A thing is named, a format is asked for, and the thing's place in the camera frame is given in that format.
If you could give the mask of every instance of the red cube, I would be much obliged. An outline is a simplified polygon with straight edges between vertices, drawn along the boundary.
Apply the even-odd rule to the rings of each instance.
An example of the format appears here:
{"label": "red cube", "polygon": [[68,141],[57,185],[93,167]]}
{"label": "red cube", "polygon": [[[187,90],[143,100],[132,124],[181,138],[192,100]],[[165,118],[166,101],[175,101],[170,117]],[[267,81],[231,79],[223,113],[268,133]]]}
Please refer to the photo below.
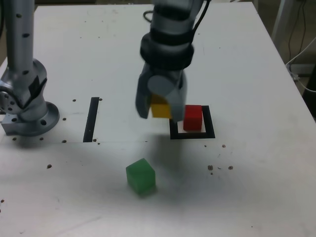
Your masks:
{"label": "red cube", "polygon": [[186,105],[184,114],[183,130],[185,131],[201,131],[202,129],[202,106]]}

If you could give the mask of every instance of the white table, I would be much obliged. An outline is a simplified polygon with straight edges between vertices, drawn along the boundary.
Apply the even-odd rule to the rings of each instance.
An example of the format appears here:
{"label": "white table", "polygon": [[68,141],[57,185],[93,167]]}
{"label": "white table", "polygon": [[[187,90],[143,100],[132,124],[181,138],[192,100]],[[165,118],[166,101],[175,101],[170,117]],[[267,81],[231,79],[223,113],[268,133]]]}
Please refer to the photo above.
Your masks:
{"label": "white table", "polygon": [[[35,57],[61,120],[34,138],[1,130],[0,236],[315,236],[316,125],[252,3],[211,5],[195,37],[187,104],[210,106],[216,135],[201,140],[170,141],[168,120],[136,113],[151,8],[36,10]],[[83,143],[91,97],[103,99],[97,142]],[[146,197],[126,181],[141,158],[157,177]]]}

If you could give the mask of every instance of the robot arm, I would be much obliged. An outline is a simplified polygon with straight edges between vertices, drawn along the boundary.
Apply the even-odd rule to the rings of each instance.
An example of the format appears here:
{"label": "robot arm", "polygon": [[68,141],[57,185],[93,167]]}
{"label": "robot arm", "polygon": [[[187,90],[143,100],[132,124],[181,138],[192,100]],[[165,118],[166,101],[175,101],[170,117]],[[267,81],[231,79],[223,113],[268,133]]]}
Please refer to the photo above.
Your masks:
{"label": "robot arm", "polygon": [[[204,14],[209,5],[206,3]],[[150,32],[141,41],[140,53],[145,60],[138,80],[136,109],[142,118],[154,97],[167,102],[171,118],[184,118],[187,82],[184,69],[191,63],[192,41],[200,20],[194,27],[203,0],[154,0]]]}
{"label": "robot arm", "polygon": [[8,67],[0,80],[2,126],[7,135],[36,136],[59,120],[43,91],[46,69],[33,58],[34,0],[3,0]]}

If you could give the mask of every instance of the yellow cube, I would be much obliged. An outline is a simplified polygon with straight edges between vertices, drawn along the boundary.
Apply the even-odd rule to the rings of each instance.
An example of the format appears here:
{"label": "yellow cube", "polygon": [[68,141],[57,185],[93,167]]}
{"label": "yellow cube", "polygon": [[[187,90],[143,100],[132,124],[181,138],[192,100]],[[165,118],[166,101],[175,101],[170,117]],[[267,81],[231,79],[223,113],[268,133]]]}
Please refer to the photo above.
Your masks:
{"label": "yellow cube", "polygon": [[170,106],[168,102],[158,95],[152,95],[151,100],[152,114],[154,118],[171,119]]}

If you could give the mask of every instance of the green cube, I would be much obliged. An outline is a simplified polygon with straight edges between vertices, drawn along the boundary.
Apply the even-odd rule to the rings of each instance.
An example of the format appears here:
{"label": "green cube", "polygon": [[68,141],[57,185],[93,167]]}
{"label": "green cube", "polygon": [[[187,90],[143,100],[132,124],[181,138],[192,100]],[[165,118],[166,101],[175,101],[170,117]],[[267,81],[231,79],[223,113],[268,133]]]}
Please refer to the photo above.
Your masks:
{"label": "green cube", "polygon": [[128,184],[138,194],[156,186],[155,171],[144,158],[126,167],[126,175]]}

